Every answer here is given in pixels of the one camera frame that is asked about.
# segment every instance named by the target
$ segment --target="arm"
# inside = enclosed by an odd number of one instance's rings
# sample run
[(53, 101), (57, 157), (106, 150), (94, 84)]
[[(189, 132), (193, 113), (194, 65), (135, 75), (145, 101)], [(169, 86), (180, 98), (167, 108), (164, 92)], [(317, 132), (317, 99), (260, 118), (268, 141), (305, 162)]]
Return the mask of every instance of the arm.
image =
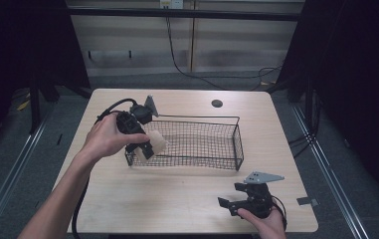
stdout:
[(261, 238), (285, 239), (283, 217), (275, 207), (272, 208), (270, 216), (265, 219), (258, 218), (243, 208), (238, 209), (238, 214), (257, 228)]
[(75, 207), (95, 164), (113, 155), (129, 143), (149, 140), (146, 134), (118, 131), (113, 113), (97, 122), (87, 135), (56, 188), (25, 226), (19, 238), (62, 238), (66, 236)]

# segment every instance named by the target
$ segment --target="wooden table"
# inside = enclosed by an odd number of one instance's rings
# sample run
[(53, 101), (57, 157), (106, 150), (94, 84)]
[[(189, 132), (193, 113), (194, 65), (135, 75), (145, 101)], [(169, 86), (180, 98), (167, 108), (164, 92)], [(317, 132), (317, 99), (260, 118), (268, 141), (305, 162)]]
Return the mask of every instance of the wooden table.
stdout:
[[(290, 153), (270, 95), (254, 92), (96, 90), (67, 154), (58, 181), (84, 144), (96, 116), (115, 102), (135, 99), (143, 105), (153, 95), (161, 115), (240, 117), (244, 162), (239, 171), (209, 167), (128, 166), (124, 149), (102, 159), (94, 168), (78, 220), (79, 232), (92, 233), (255, 233), (255, 228), (218, 204), (217, 197), (245, 200), (235, 182), (254, 170), (283, 175), (270, 182), (272, 195), (287, 210), (287, 232), (313, 232), (317, 222), (305, 197), (302, 181)], [(212, 101), (223, 106), (215, 108)], [(117, 107), (128, 111), (130, 104)]]

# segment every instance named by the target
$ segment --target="black wire basket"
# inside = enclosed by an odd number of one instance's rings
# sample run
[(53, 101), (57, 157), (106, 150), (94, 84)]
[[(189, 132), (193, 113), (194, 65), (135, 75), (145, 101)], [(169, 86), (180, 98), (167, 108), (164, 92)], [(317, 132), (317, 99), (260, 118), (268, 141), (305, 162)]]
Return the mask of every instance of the black wire basket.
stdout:
[[(134, 152), (125, 153), (129, 166), (205, 166), (239, 170), (244, 160), (239, 117), (160, 116), (143, 125), (158, 130), (167, 141), (159, 154), (141, 162)], [(214, 123), (211, 121), (232, 121)]]

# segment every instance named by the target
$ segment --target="gray floor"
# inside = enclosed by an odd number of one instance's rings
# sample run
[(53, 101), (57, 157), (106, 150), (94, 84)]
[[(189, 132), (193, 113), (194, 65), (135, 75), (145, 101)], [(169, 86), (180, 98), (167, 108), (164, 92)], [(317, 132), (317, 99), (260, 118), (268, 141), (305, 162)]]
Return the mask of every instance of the gray floor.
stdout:
[[(203, 73), (202, 76), (255, 76), (258, 72)], [(180, 74), (156, 74), (142, 76), (91, 78), (93, 88), (146, 88), (146, 89), (196, 89), (217, 90), (211, 84)], [(208, 79), (227, 90), (256, 91), (267, 85), (259, 85), (258, 78), (252, 79)], [(60, 89), (60, 100), (48, 118), (41, 138), (31, 154), (25, 170), (19, 178), (9, 201), (0, 216), (0, 238), (14, 238), (50, 193), (63, 159), (75, 135), (88, 100)], [(285, 92), (272, 94), (287, 140), (301, 135), (292, 105), (286, 100)], [(23, 144), (27, 140), (30, 126), (30, 109), (16, 111), (22, 99), (12, 102), (12, 109), (0, 129), (0, 187), (14, 164)], [(50, 104), (43, 102), (43, 112)], [(318, 141), (321, 144), (331, 168), (357, 211), (369, 238), (379, 238), (379, 185), (366, 172), (354, 150), (347, 148), (330, 119), (323, 112), (320, 121)], [(293, 154), (301, 146), (292, 149)], [(314, 212), (319, 228), (314, 233), (288, 233), (288, 238), (354, 238), (333, 193), (319, 168), (310, 149), (295, 159), (309, 197), (318, 205)], [(83, 238), (107, 238), (107, 235), (82, 235)]]

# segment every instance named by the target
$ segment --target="hand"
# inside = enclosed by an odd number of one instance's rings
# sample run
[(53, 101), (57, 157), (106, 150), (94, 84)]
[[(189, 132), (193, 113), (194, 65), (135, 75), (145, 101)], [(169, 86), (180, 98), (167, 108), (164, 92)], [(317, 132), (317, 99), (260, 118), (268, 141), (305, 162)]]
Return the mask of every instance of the hand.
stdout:
[(262, 239), (285, 239), (283, 217), (274, 206), (270, 216), (264, 219), (244, 208), (239, 208), (238, 214), (257, 228)]
[(149, 137), (143, 133), (124, 134), (117, 129), (116, 117), (118, 113), (111, 113), (98, 121), (87, 135), (84, 147), (80, 153), (88, 155), (94, 163), (101, 158), (111, 156), (119, 152), (130, 143), (149, 141)]

